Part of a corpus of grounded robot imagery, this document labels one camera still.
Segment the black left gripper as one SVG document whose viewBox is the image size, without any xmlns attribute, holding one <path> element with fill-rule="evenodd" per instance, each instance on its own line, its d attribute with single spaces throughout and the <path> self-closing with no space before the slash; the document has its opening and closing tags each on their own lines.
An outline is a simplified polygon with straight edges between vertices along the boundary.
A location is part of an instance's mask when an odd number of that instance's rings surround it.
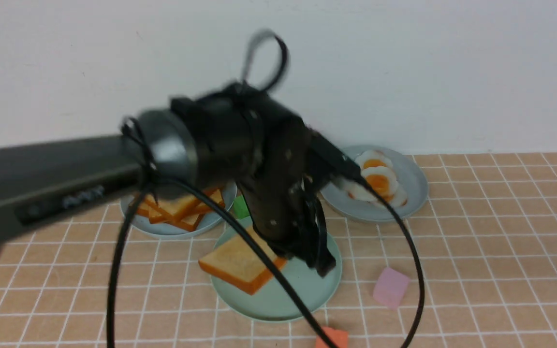
<svg viewBox="0 0 557 348">
<path fill-rule="evenodd" d="M 255 231 L 281 256 L 304 256 L 324 278 L 336 259 L 327 247 L 327 226 L 318 197 L 303 179 L 312 133 L 301 117 L 279 104 L 254 108 L 263 127 L 262 161 L 239 182 Z"/>
</svg>

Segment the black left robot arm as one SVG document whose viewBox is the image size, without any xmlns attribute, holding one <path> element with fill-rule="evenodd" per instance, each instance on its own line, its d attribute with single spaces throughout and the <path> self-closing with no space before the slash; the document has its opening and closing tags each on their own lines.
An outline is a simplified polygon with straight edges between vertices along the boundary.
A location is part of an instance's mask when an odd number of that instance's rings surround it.
<svg viewBox="0 0 557 348">
<path fill-rule="evenodd" d="M 0 251 L 29 232 L 148 188 L 160 200 L 236 183 L 278 255 L 326 276 L 314 154 L 321 137 L 264 90 L 235 82 L 143 112 L 119 134 L 0 148 Z"/>
</svg>

